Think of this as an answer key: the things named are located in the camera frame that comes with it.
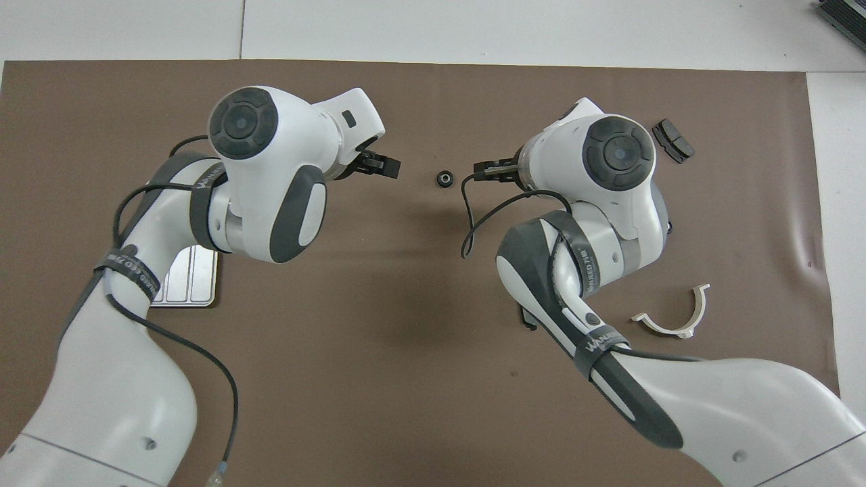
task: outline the white robotic arm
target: white robotic arm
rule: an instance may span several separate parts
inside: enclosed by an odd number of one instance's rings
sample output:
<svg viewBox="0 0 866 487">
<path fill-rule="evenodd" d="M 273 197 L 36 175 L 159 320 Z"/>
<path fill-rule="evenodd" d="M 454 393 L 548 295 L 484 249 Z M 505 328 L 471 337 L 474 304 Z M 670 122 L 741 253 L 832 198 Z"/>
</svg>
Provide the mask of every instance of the white robotic arm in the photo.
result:
<svg viewBox="0 0 866 487">
<path fill-rule="evenodd" d="M 655 163 L 643 127 L 583 99 L 513 160 L 482 168 L 501 179 L 512 167 L 522 188 L 571 203 L 571 214 L 508 231 L 496 257 L 506 289 L 638 432 L 724 485 L 866 485 L 866 428 L 807 373 L 637 352 L 584 303 L 661 254 L 668 216 Z"/>
<path fill-rule="evenodd" d="M 209 129 L 222 157 L 172 156 L 117 231 L 68 318 L 45 398 L 0 458 L 0 485 L 167 485 L 195 430 L 196 401 L 142 324 L 177 253 L 201 244 L 286 262 L 319 232 L 326 181 L 399 169 L 366 150 L 385 129 L 359 88 L 314 105 L 242 88 L 216 105 Z M 230 443 L 211 484 L 221 483 Z"/>
</svg>

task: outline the white tile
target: white tile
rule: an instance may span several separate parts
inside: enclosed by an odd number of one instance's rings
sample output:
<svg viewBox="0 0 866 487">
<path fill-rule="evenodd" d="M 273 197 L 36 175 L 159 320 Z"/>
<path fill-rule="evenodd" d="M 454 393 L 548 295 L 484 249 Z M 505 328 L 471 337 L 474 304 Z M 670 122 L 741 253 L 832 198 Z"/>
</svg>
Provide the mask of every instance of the white tile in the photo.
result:
<svg viewBox="0 0 866 487">
<path fill-rule="evenodd" d="M 862 71 L 812 0 L 247 0 L 243 57 Z"/>
<path fill-rule="evenodd" d="M 809 73 L 842 400 L 866 420 L 866 73 Z"/>
<path fill-rule="evenodd" d="M 230 59 L 243 0 L 0 3 L 0 58 Z"/>
</svg>

